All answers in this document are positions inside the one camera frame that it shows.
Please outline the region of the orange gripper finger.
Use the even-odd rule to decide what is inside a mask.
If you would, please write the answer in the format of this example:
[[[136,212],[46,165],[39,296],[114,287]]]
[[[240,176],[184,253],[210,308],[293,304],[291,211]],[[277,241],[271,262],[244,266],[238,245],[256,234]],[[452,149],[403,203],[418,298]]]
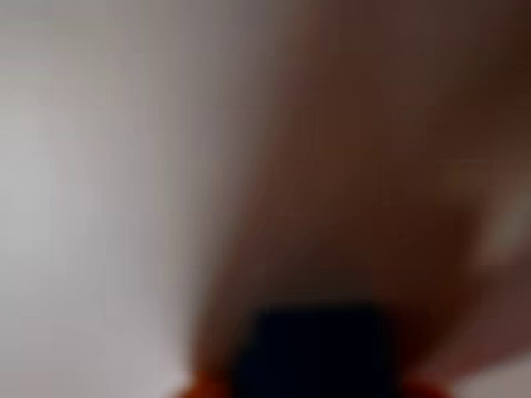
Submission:
[[[375,303],[405,373],[530,345],[530,4],[311,1],[207,271],[194,371],[226,373],[258,313]]]

